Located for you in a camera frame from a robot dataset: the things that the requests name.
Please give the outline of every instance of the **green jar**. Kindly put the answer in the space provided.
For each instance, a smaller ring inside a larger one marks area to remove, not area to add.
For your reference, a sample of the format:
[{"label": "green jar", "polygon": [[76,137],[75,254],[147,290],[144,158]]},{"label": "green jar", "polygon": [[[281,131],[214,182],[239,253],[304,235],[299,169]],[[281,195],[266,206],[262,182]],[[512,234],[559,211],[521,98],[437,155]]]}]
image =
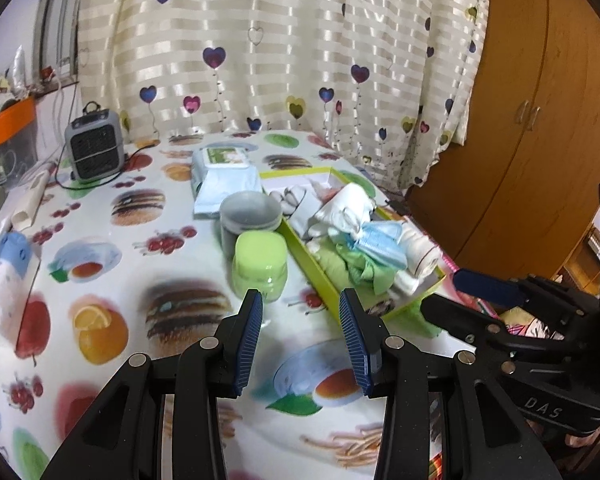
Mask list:
[{"label": "green jar", "polygon": [[286,242],[279,233],[247,231],[235,243],[232,285],[239,298],[256,288],[266,302],[276,301],[286,283]]}]

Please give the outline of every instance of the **wooden wardrobe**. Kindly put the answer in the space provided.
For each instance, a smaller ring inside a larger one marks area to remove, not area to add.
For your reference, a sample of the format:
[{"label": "wooden wardrobe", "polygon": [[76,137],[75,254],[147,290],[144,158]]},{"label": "wooden wardrobe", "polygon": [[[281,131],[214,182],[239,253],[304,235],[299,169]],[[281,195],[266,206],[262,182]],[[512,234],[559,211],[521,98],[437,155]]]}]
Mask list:
[{"label": "wooden wardrobe", "polygon": [[599,183],[599,17],[586,0],[491,0],[466,143],[413,189],[414,218],[461,267],[551,277]]}]

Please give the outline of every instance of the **striped curtain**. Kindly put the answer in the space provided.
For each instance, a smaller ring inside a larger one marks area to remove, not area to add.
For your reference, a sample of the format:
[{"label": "striped curtain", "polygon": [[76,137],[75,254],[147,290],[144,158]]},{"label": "striped curtain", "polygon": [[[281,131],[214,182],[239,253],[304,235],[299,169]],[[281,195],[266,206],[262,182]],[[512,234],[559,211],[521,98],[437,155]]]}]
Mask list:
[{"label": "striped curtain", "polygon": [[466,136],[489,0],[80,0],[84,102],[129,140],[311,130],[389,189]]}]

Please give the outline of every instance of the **fruit print tablecloth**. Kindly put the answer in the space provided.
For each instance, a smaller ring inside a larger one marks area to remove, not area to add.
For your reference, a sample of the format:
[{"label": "fruit print tablecloth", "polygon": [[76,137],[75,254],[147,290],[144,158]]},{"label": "fruit print tablecloth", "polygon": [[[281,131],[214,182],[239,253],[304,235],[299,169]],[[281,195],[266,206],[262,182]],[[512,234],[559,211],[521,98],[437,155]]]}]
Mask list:
[{"label": "fruit print tablecloth", "polygon": [[[38,480],[74,423],[134,352],[161,357],[214,332],[241,300],[228,284],[213,221],[193,219],[192,150],[231,143],[261,170],[334,166],[384,196],[320,137],[303,132],[161,139],[115,182],[64,190],[51,182],[34,226],[42,263],[15,352],[0,348],[0,451],[24,480]],[[128,146],[132,152],[134,146]],[[61,164],[58,180],[70,183]],[[267,304],[250,385],[220,402],[232,480],[371,478],[384,400],[362,397],[344,340],[305,276],[289,259],[280,300]],[[450,280],[438,289],[461,301]],[[463,343],[389,329],[425,351],[453,355]],[[433,423],[430,478],[440,469]],[[163,478],[171,478],[167,403]]]}]

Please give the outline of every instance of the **cabinet handle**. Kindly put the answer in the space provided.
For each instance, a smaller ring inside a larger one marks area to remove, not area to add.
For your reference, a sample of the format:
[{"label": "cabinet handle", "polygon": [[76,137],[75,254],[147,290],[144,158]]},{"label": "cabinet handle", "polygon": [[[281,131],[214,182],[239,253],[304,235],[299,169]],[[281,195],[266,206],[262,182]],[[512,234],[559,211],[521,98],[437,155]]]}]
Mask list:
[{"label": "cabinet handle", "polygon": [[534,126],[536,126],[536,119],[538,118],[538,114],[540,113],[540,107],[537,106],[536,108],[534,108],[534,110],[531,112],[531,118],[529,119],[529,126],[526,129],[528,132],[533,131]]},{"label": "cabinet handle", "polygon": [[529,99],[523,102],[516,112],[516,124],[522,124],[522,119],[525,118],[526,108],[529,106]]}]

